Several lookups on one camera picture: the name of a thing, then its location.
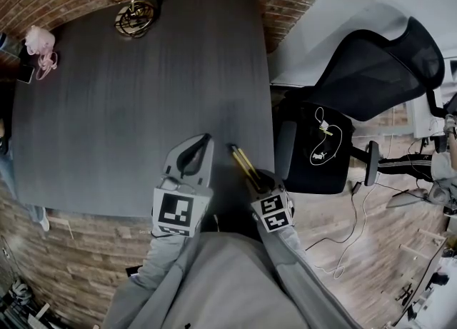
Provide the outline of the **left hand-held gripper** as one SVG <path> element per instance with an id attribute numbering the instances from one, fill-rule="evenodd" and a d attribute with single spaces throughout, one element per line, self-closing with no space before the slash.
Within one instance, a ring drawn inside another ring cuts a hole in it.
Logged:
<path id="1" fill-rule="evenodd" d="M 165 235 L 194 237 L 214 194 L 207 188 L 213 159 L 214 140 L 208 133 L 188 138 L 170 150 L 164 163 L 166 175 L 154 189 L 154 230 Z M 197 173 L 198 185 L 179 180 Z"/>

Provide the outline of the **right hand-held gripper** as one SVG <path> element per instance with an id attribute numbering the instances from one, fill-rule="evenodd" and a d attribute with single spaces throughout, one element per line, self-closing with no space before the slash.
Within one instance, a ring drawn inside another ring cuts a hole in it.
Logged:
<path id="1" fill-rule="evenodd" d="M 251 207 L 268 233 L 293 225 L 293 205 L 283 181 L 274 173 L 259 169 L 249 181 Z"/>

